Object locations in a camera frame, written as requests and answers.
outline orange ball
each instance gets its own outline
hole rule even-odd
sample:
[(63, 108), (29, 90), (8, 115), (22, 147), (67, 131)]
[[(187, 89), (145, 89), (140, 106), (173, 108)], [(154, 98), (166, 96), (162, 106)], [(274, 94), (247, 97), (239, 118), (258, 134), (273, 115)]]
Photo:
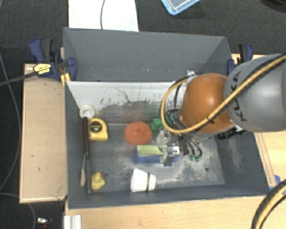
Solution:
[(126, 126), (124, 138), (129, 144), (144, 145), (152, 140), (153, 131), (147, 123), (136, 121)]

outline white cup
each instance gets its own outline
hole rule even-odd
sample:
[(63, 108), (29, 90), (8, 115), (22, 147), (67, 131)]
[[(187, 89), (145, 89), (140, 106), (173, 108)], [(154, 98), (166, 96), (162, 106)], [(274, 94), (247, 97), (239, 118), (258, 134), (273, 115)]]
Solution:
[(153, 191), (156, 186), (156, 176), (135, 168), (131, 181), (132, 192)]

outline black carpet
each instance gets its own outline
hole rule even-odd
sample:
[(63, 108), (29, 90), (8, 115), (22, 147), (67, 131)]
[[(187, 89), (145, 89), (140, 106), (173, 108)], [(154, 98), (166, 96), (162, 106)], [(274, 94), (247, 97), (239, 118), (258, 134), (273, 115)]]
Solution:
[[(238, 43), (252, 44), (257, 54), (286, 51), (286, 4), (272, 0), (202, 0), (184, 12), (170, 15), (160, 0), (135, 0), (139, 30), (228, 38), (231, 52)], [(4, 0), (0, 14), (0, 49), (9, 78), (22, 74), (32, 57), (28, 43), (40, 37), (54, 38), (62, 46), (62, 28), (68, 25), (67, 0)], [(0, 81), (4, 80), (0, 66)], [(21, 83), (12, 84), (21, 110)], [(15, 157), (18, 126), (8, 87), (0, 88), (0, 185)], [(3, 192), (18, 194), (19, 163)], [(62, 203), (35, 204), (37, 217), (51, 217), (49, 228), (60, 228)], [(0, 228), (31, 228), (32, 215), (17, 199), (0, 196)]]

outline yellow tape measure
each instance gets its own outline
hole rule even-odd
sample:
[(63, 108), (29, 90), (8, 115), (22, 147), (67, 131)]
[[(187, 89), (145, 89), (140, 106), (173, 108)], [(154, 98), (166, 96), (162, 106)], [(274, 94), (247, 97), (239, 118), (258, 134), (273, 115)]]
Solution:
[(89, 139), (90, 141), (107, 141), (107, 125), (99, 118), (89, 120)]

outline blue clamp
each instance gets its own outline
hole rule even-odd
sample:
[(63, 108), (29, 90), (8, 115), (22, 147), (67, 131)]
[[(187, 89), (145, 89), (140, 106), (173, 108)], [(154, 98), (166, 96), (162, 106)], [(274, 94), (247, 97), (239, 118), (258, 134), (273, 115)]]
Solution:
[(240, 43), (238, 45), (239, 52), (240, 52), (240, 59), (238, 64), (250, 61), (253, 59), (253, 47), (248, 43)]
[[(238, 45), (240, 58), (237, 58), (237, 65), (250, 61), (253, 59), (253, 47), (248, 43), (240, 43)], [(227, 64), (227, 75), (237, 66), (233, 59), (228, 60)]]
[(78, 68), (75, 58), (70, 57), (67, 59), (67, 62), (64, 62), (58, 53), (52, 51), (52, 42), (52, 38), (42, 39), (40, 37), (37, 37), (29, 43), (30, 52), (33, 55), (35, 61), (37, 63), (46, 62), (51, 65), (50, 72), (44, 73), (39, 76), (50, 77), (54, 80), (60, 81), (62, 73), (59, 72), (59, 68), (64, 67), (65, 69), (68, 68), (70, 79), (74, 81), (77, 75)]
[(227, 75), (231, 73), (231, 71), (235, 68), (235, 62), (233, 59), (228, 60), (228, 65), (227, 65)]

